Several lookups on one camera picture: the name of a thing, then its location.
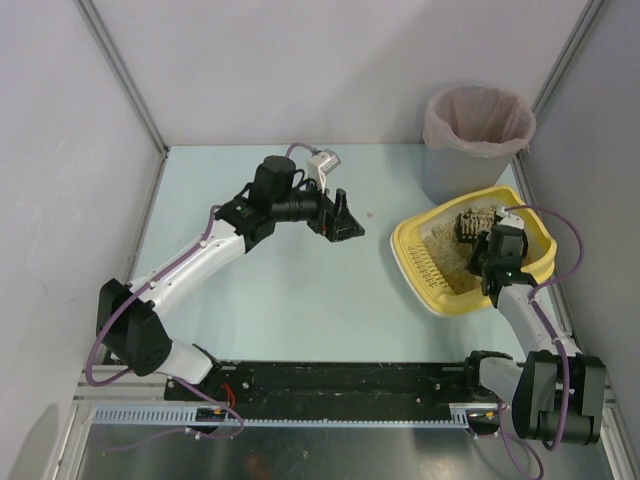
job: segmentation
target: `yellow tray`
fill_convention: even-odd
[[[455,198],[428,212],[405,220],[391,235],[391,249],[396,262],[414,293],[424,306],[440,316],[462,315],[491,305],[479,288],[456,295],[435,266],[424,246],[424,239],[436,225],[447,223],[471,207],[495,205],[498,208],[523,205],[515,190],[505,186],[491,187]],[[523,272],[531,273],[538,283],[547,280],[555,268],[557,245],[540,218],[531,210],[518,210],[529,240],[529,256],[533,260]]]

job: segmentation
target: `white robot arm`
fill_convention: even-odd
[[[364,235],[344,190],[336,191],[335,201],[328,197],[326,177],[339,163],[333,152],[320,151],[309,161],[309,178],[294,185],[294,177],[304,171],[289,158],[267,157],[253,182],[212,210],[209,226],[193,244],[130,284],[112,279],[102,287],[97,321],[102,343],[139,376],[160,372],[200,383],[215,358],[169,338],[163,320],[205,279],[270,236],[278,222],[306,221],[330,242]],[[125,302],[129,305],[118,312]]]
[[[482,293],[507,319],[527,360],[518,365],[498,352],[475,351],[465,362],[471,384],[511,405],[520,438],[595,443],[605,366],[583,355],[535,299],[537,283],[521,271],[527,248],[524,222],[513,214],[478,235],[467,269],[482,277]]]

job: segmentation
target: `trash bin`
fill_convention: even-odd
[[[466,86],[437,93],[425,113],[425,193],[442,204],[495,185],[535,130],[531,109],[508,90]]]

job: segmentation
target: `table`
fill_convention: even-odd
[[[434,207],[420,184],[421,145],[332,145],[342,165],[329,188],[347,191],[366,235],[331,244],[304,223],[226,266],[167,319],[171,336],[230,360],[461,361],[475,349],[524,354],[505,318],[484,309],[430,314],[406,284],[389,239]],[[135,268],[147,273],[191,242],[211,205],[231,199],[263,158],[284,146],[173,147]],[[293,159],[305,167],[308,152]],[[500,179],[515,187],[510,170]]]
[[[330,188],[347,191],[365,237],[330,244],[304,224],[278,225],[271,238],[185,299],[167,319],[169,333],[223,359],[453,362],[474,349],[488,349],[523,360],[499,312],[433,316],[393,259],[389,238],[395,226],[434,206],[420,186],[425,148],[332,148],[343,164],[330,176]],[[227,201],[250,181],[263,157],[284,151],[283,146],[173,147],[136,274],[195,238],[211,205]],[[294,159],[304,166],[306,156],[299,152]],[[498,183],[515,188],[510,169]],[[548,296],[542,301],[550,306]],[[123,453],[99,447],[104,440],[129,444],[164,429],[93,425],[79,478],[520,478],[499,439],[475,442],[460,430],[256,427],[232,441],[172,435]],[[555,453],[535,448],[547,479],[613,478],[601,444],[562,445]]]

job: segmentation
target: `gray wall panel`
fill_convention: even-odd
[[[69,0],[0,2],[0,112],[0,478],[32,480],[159,154]]]
[[[169,145],[420,142],[450,82],[542,88],[586,0],[97,0]]]

